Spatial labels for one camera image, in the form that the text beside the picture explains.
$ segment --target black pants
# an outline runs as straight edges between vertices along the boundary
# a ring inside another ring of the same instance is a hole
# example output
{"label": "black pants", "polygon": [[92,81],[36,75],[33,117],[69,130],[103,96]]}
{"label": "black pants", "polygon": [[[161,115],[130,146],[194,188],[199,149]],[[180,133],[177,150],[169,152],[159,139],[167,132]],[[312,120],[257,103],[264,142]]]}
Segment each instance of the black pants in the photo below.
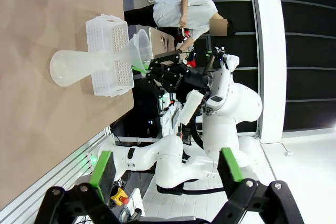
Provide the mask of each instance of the black pants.
{"label": "black pants", "polygon": [[124,12],[125,21],[128,25],[157,27],[158,25],[153,18],[153,7],[154,5],[150,5],[140,9],[128,10]]}

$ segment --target red button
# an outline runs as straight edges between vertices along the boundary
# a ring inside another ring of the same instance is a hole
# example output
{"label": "red button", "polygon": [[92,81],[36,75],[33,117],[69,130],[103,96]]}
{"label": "red button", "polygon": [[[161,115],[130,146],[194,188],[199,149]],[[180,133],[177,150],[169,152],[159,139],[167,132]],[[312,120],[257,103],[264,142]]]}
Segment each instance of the red button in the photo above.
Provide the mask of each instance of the red button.
{"label": "red button", "polygon": [[125,198],[125,197],[120,197],[119,199],[124,205],[127,205],[128,202],[130,202],[130,199],[129,198]]}

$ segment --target basket handle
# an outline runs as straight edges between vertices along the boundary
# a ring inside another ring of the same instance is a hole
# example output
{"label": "basket handle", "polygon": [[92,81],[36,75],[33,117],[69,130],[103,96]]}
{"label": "basket handle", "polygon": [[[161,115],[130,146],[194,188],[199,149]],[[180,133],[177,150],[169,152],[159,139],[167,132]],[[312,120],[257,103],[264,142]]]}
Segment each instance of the basket handle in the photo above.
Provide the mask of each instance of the basket handle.
{"label": "basket handle", "polygon": [[121,18],[119,18],[119,17],[115,17],[115,16],[113,16],[113,15],[101,14],[100,17],[103,18],[103,19],[105,19],[105,20],[113,20],[113,21],[121,21],[121,22],[125,22],[125,21],[123,21]]}

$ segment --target screw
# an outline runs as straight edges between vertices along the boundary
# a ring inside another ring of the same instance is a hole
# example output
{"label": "screw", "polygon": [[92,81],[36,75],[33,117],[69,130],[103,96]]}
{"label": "screw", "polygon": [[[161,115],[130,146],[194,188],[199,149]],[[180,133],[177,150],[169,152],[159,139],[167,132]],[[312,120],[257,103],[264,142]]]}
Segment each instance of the screw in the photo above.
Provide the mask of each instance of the screw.
{"label": "screw", "polygon": [[81,187],[80,187],[80,190],[81,190],[81,191],[87,191],[87,190],[88,190],[88,187],[86,187],[86,186],[81,186]]}
{"label": "screw", "polygon": [[282,185],[280,183],[275,183],[274,187],[280,190],[282,188]]}
{"label": "screw", "polygon": [[54,189],[54,190],[52,191],[52,193],[53,193],[54,195],[59,195],[59,194],[61,193],[61,191],[60,191],[59,189]]}
{"label": "screw", "polygon": [[245,183],[248,187],[252,187],[253,186],[253,182],[251,180],[246,181]]}

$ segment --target brown table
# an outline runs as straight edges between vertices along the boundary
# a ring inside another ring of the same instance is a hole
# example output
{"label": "brown table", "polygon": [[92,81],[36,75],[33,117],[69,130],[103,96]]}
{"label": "brown table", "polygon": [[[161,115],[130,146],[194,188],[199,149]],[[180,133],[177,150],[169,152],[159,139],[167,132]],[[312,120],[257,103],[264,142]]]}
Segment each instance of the brown table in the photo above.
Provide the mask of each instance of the brown table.
{"label": "brown table", "polygon": [[[159,31],[153,27],[149,28],[149,36],[152,44],[153,58],[155,58],[155,56],[158,54],[175,50],[173,36]],[[162,37],[165,39],[165,45],[163,42],[161,42]]]}
{"label": "brown table", "polygon": [[91,77],[50,77],[59,49],[87,51],[85,21],[123,18],[122,0],[0,0],[0,208],[133,107],[132,91],[95,97]]}

